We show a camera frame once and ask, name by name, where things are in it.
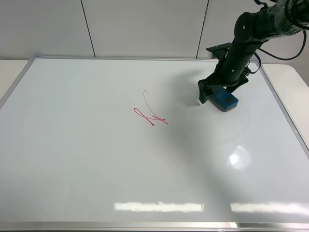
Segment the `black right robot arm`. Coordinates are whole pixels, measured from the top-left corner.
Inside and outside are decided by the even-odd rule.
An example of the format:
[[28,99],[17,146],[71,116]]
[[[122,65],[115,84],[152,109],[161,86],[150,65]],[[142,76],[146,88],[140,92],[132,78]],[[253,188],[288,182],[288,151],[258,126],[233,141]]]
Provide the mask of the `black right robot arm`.
[[200,83],[205,89],[221,86],[233,92],[248,82],[248,75],[253,73],[249,62],[264,43],[308,29],[307,0],[278,0],[256,13],[244,12],[236,21],[232,42],[207,48],[218,59],[218,64]]

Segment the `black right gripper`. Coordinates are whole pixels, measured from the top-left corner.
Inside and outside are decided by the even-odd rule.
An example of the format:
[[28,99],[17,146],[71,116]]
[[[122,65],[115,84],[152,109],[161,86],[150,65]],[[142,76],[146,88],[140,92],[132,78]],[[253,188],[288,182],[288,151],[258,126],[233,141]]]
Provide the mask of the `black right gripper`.
[[233,93],[248,83],[249,70],[245,68],[256,52],[256,43],[226,43],[206,50],[218,59],[218,64],[208,78],[198,81],[199,101],[202,104],[214,98],[224,87]]

